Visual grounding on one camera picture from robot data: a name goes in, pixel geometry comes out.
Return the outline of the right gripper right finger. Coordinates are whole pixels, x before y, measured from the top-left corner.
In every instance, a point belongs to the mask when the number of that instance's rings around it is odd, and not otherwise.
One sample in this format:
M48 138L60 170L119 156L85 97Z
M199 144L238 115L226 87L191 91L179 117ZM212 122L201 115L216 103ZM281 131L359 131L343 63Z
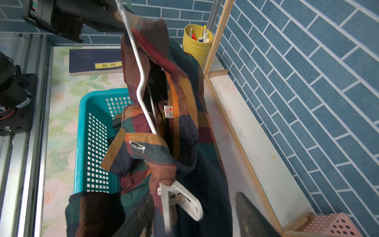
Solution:
M242 237L281 237L244 193L237 192L235 201Z

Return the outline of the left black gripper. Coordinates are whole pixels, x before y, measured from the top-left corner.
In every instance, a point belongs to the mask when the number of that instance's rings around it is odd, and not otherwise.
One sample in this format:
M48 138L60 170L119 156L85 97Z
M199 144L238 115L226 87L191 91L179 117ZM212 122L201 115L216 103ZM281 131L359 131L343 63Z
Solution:
M84 25L99 32L126 32L116 12L115 1L26 0L23 19L43 31L82 43Z

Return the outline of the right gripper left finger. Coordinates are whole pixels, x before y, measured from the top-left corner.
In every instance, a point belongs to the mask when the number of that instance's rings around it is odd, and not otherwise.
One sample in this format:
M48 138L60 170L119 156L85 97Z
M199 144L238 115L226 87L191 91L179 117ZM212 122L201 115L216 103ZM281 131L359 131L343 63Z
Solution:
M151 237L154 214L153 197L148 194L113 237Z

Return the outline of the white clothespin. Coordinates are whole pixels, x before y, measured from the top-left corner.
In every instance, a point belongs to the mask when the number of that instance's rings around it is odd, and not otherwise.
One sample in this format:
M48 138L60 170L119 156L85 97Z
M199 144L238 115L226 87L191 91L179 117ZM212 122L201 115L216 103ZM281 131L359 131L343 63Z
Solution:
M166 234L170 234L172 231L171 206L179 205L194 221L200 221L203 218L203 208L200 201L177 180L171 186L160 183L157 191L158 195L161 196Z

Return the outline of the plaid long-sleeve shirt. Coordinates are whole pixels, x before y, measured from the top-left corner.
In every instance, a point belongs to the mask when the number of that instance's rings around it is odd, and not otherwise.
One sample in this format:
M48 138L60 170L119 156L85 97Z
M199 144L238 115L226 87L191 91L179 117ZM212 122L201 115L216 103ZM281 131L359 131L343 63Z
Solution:
M171 236L230 237L233 217L228 182L204 101L204 75L197 60L169 37L161 18L128 13L147 85L144 102L159 135L152 133L137 100L140 72L128 35L122 37L123 77L132 104L117 115L118 133L101 167L118 176L115 194L80 192L66 208L69 237L111 237L148 194L154 201L152 233L164 237L157 188L177 180L203 208L194 221L179 205L171 206Z

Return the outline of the white wire hanger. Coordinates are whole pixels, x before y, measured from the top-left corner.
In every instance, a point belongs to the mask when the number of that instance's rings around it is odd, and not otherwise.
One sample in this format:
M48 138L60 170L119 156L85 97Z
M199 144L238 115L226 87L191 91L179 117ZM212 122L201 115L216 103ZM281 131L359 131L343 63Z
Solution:
M147 122L149 124L149 127L150 127L152 133L155 134L155 135L159 135L159 131L156 129L156 125L155 125L153 119L151 118L150 113L149 113L149 111L148 111L148 109L147 109L147 107L145 105L144 100L143 100L143 96L144 96L143 89L147 85L147 79L146 79L145 72L144 72L143 65L142 65L142 61L141 61L141 58L139 56L139 52L138 52L138 49L137 49L137 46L136 46L136 43L135 43L133 32L132 32L130 24L128 22L127 12L125 10L125 6L124 6L124 4L123 4L122 1L115 0L115 3L117 5L117 9L118 9L118 11L120 13L122 21L123 21L123 23L125 25L125 28L127 30L129 41L131 43L131 46L132 46L132 49L133 49L133 53L134 53L134 56L135 56L135 59L136 59L137 65L138 65L138 69L139 69L139 72L140 72L140 82L138 84L137 91L136 91L137 100L138 100L138 102L140 104L140 107L143 110L143 113L144 113L144 115L146 117L146 120L147 120Z

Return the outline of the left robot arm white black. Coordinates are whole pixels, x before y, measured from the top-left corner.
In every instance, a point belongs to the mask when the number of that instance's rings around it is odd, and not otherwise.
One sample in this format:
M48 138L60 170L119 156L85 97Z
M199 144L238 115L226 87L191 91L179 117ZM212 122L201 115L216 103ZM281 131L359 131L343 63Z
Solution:
M100 32L126 32L115 16L115 1L26 1L23 18L29 24L59 37L82 43L87 25ZM114 52L80 50L70 60L71 76L120 73L121 58ZM1 135L30 131L37 102L36 74L21 71L10 57L1 53Z

